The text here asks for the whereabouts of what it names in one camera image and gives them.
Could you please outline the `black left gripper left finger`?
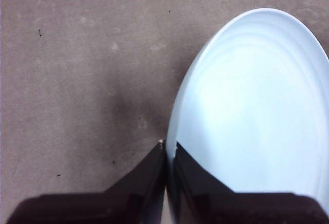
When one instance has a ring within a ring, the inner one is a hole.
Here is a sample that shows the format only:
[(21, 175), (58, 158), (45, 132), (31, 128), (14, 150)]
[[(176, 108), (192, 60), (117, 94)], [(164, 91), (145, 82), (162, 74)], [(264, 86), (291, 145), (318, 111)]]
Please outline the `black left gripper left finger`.
[(28, 198), (8, 223), (160, 223), (165, 185), (166, 152), (159, 142), (106, 191)]

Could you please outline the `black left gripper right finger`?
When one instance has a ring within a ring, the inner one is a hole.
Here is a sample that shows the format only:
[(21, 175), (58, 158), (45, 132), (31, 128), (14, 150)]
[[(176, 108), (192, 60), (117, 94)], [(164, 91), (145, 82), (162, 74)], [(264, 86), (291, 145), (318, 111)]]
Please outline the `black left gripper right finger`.
[(235, 193), (179, 144), (174, 159), (177, 223), (328, 223), (317, 201), (292, 193)]

